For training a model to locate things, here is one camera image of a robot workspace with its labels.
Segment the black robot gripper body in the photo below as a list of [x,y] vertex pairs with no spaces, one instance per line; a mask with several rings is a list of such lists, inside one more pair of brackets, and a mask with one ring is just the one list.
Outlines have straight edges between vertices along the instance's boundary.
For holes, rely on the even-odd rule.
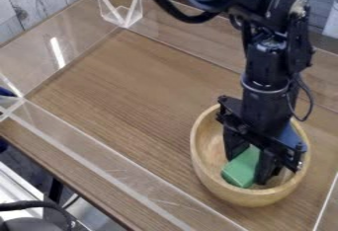
[[306,145],[291,129],[299,87],[283,84],[275,89],[243,86],[240,99],[220,96],[216,120],[234,130],[260,152],[268,148],[276,154],[282,168],[296,173]]

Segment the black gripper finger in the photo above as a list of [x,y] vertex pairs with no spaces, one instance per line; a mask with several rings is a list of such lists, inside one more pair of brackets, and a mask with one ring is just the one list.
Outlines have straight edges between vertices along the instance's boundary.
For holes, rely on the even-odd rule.
[[223,128],[223,142],[227,160],[236,158],[250,147],[248,141],[230,128]]
[[266,148],[259,154],[259,162],[255,168],[255,183],[264,185],[272,176],[282,170],[282,163],[271,149]]

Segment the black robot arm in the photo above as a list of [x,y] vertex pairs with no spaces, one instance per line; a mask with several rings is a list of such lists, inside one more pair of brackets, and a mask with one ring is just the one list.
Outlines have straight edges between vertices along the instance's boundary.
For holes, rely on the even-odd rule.
[[153,0],[178,20],[200,24],[226,13],[242,32],[246,70],[243,96],[218,98],[216,120],[223,125],[226,157],[236,159],[259,148],[254,183],[263,185],[283,168],[300,170],[307,145],[291,128],[298,94],[308,93],[300,72],[311,66],[308,0],[188,0],[198,15],[179,11],[170,0]]

